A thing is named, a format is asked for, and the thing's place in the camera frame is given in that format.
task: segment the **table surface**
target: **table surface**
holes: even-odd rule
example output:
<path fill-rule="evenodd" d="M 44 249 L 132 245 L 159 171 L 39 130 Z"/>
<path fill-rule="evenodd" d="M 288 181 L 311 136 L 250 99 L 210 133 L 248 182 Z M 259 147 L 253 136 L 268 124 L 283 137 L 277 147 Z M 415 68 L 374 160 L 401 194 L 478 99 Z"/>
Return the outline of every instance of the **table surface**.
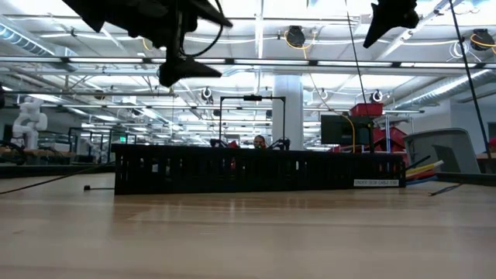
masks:
<path fill-rule="evenodd" d="M 0 181 L 0 191 L 45 178 Z M 110 174 L 0 196 L 2 278 L 494 278 L 496 188 L 118 196 Z"/>

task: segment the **pillar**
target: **pillar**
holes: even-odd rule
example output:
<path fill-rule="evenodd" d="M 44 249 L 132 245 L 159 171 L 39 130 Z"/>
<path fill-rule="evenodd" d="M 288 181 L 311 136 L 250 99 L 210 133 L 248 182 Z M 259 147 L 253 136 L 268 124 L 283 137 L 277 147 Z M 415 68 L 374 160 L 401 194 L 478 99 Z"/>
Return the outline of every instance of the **pillar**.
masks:
<path fill-rule="evenodd" d="M 299 75 L 274 76 L 274 97 L 286 97 L 286 137 L 290 150 L 303 150 L 303 84 Z M 284 103 L 272 101 L 272 140 L 283 136 Z"/>

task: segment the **ceiling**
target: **ceiling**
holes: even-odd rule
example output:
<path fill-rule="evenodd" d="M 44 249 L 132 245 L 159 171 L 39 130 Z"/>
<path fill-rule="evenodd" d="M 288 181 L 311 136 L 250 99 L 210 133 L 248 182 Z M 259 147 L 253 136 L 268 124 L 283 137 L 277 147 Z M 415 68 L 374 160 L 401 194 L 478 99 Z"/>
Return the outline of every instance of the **ceiling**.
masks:
<path fill-rule="evenodd" d="M 460 63 L 460 48 L 456 48 L 456 30 L 449 10 L 445 10 L 428 21 L 426 25 L 414 30 L 411 37 L 405 37 L 405 29 L 392 29 L 380 42 L 371 48 L 361 46 L 370 25 L 370 0 L 350 0 L 351 31 L 356 42 L 356 58 L 359 61 L 399 61 L 426 63 Z M 418 0 L 417 13 L 427 16 L 441 0 Z M 225 29 L 220 41 L 201 58 L 245 58 L 261 60 L 349 60 L 354 61 L 351 43 L 350 26 L 346 17 L 345 1 L 316 1 L 307 8 L 306 0 L 223 0 L 221 1 L 226 17 L 232 20 L 231 29 Z M 485 28 L 490 34 L 496 33 L 496 19 L 492 15 L 496 1 L 465 0 L 455 11 L 462 35 L 469 37 L 473 29 Z M 9 24 L 13 29 L 33 38 L 36 43 L 50 50 L 59 52 L 66 47 L 80 57 L 164 57 L 165 50 L 151 47 L 151 43 L 140 38 L 130 38 L 125 30 L 105 24 L 106 33 L 95 33 L 78 15 L 69 9 L 62 0 L 0 0 L 0 13 L 5 18 L 0 24 Z M 284 32 L 289 26 L 302 26 L 307 37 L 306 53 L 290 48 L 284 40 Z M 187 35 L 184 48 L 187 53 L 196 53 L 206 48 L 219 31 L 215 26 L 200 20 L 198 29 Z M 384 52 L 391 47 L 399 36 L 406 38 L 395 44 L 389 53 Z M 491 49 L 475 51 L 467 48 L 469 63 L 484 61 L 496 62 L 496 55 Z M 0 40 L 2 56 L 33 56 L 18 46 Z M 74 72 L 57 69 L 52 64 L 41 63 L 5 63 L 0 60 L 0 77 L 4 84 L 13 90 L 46 91 L 52 95 L 60 90 L 70 89 L 72 96 L 46 98 L 52 102 L 47 104 L 69 105 L 162 105 L 181 107 L 150 108 L 141 112 L 140 117 L 132 116 L 126 108 L 82 108 L 70 109 L 81 118 L 89 120 L 89 115 L 108 115 L 120 119 L 121 122 L 153 123 L 160 126 L 161 133 L 171 138 L 183 140 L 188 137 L 207 139 L 218 131 L 215 124 L 217 116 L 213 109 L 188 109 L 191 106 L 205 106 L 202 93 L 205 88 L 212 92 L 214 105 L 219 104 L 220 96 L 260 94 L 270 95 L 274 83 L 274 75 L 299 74 L 305 89 L 305 121 L 319 120 L 318 109 L 324 107 L 323 97 L 332 108 L 350 109 L 363 100 L 360 77 L 354 64 L 352 67 L 296 67 L 274 65 L 215 65 L 224 75 L 219 79 L 190 78 L 184 79 L 169 88 L 159 85 L 156 78 L 157 64 L 71 64 Z M 445 77 L 462 75 L 464 69 L 361 69 L 361 82 L 368 94 L 375 90 L 384 92 L 384 103 L 415 96 L 425 86 Z M 317 86 L 312 83 L 310 74 Z M 8 84 L 6 78 L 14 78 L 17 82 Z M 101 90 L 106 98 L 103 101 L 90 96 L 92 92 Z M 227 133 L 238 133 L 244 139 L 261 133 L 270 135 L 267 127 L 265 110 L 271 107 L 270 102 L 226 101 L 225 105 L 239 107 L 259 107 L 261 110 L 226 111 L 224 119 L 243 120 L 228 124 Z M 92 122 L 102 119 L 93 117 Z M 305 135 L 308 141 L 315 141 L 319 129 L 308 127 Z"/>

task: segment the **ceiling duct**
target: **ceiling duct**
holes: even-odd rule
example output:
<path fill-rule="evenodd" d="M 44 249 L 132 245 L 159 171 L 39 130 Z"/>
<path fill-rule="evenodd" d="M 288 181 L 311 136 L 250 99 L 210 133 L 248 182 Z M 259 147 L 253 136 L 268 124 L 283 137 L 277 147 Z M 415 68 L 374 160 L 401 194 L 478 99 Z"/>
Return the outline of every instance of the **ceiling duct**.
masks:
<path fill-rule="evenodd" d="M 3 15 L 0 15 L 0 39 L 37 56 L 77 56 L 71 49 L 65 46 L 56 46 L 45 43 L 32 33 L 25 31 Z M 50 64 L 53 68 L 66 71 L 75 71 L 76 67 L 70 64 Z"/>
<path fill-rule="evenodd" d="M 493 70 L 483 70 L 472 74 L 472 81 L 475 88 L 492 82 L 494 79 L 496 79 L 496 71 Z M 469 90 L 470 85 L 468 76 L 466 75 L 455 78 L 443 78 L 441 81 L 437 81 L 412 94 L 418 97 L 410 98 L 404 102 L 399 101 L 393 105 L 393 109 L 406 109 L 413 105 L 429 105 Z"/>

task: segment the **humanoid robot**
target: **humanoid robot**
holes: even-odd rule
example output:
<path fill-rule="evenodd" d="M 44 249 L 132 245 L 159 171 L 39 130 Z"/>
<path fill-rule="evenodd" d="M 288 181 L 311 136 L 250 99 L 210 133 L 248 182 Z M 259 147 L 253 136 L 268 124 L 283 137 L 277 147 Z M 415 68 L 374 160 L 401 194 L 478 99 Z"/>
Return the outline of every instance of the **humanoid robot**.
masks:
<path fill-rule="evenodd" d="M 27 150 L 38 148 L 38 131 L 44 131 L 48 126 L 47 115 L 40 112 L 42 104 L 43 100 L 26 97 L 19 105 L 21 112 L 12 127 L 11 143 Z"/>

